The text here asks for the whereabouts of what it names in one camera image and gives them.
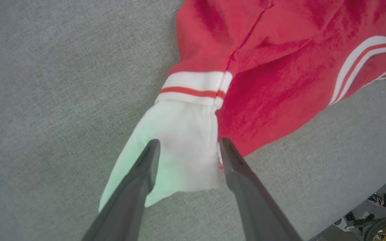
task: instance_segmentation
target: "white stripe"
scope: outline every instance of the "white stripe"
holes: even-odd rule
[[[361,55],[361,53],[363,53],[364,50],[366,50],[367,48],[369,48],[371,46],[375,46],[375,45],[379,45],[379,44],[385,44],[385,43],[386,43],[386,37],[385,36],[373,36],[373,37],[370,37],[370,38],[366,39],[365,41],[363,41],[359,46],[357,46],[351,52],[351,54],[349,54],[349,56],[346,58],[346,61],[343,63],[342,68],[339,71],[339,74],[337,75],[336,85],[334,87],[333,96],[331,97],[329,105],[334,104],[335,102],[337,102],[341,98],[343,98],[347,89],[349,89],[350,84],[352,82],[349,84],[348,83],[345,84],[345,88],[342,90],[342,91],[344,91],[343,94],[341,94],[340,97],[336,100],[337,95],[339,94],[340,89],[342,87],[343,79],[345,79],[345,76],[347,75],[349,69],[352,67],[355,60],[357,60],[357,58]],[[361,68],[361,67],[363,67],[364,63],[365,63],[365,61],[363,61],[363,62],[360,61],[360,63],[357,66],[360,66],[360,68]]]

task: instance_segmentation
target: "red jacket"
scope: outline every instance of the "red jacket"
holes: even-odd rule
[[[178,82],[158,99],[224,99],[219,137],[246,156],[386,72],[386,1],[187,0],[177,37]],[[219,79],[173,76],[211,71]]]
[[[177,37],[181,61],[127,141],[100,209],[151,139],[161,155],[146,206],[219,187],[219,137],[246,156],[386,79],[385,0],[187,0]]]

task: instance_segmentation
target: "white ribbed cuff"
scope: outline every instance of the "white ribbed cuff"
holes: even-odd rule
[[[227,71],[173,73],[166,80],[155,103],[173,99],[219,109],[232,78],[232,74]]]

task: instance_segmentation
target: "gray carpet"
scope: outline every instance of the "gray carpet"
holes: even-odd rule
[[[178,60],[182,1],[0,0],[0,241],[80,240]],[[386,81],[246,158],[304,239],[386,182]],[[140,240],[244,240],[227,188],[145,210]]]

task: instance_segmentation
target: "wire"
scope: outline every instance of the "wire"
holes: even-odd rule
[[[370,228],[366,231],[364,241],[373,241],[374,236],[382,229],[386,227],[386,218],[382,218],[377,222],[373,223]]]
[[[380,198],[376,193],[372,194],[367,200],[369,203],[379,207],[384,204],[384,199]]]

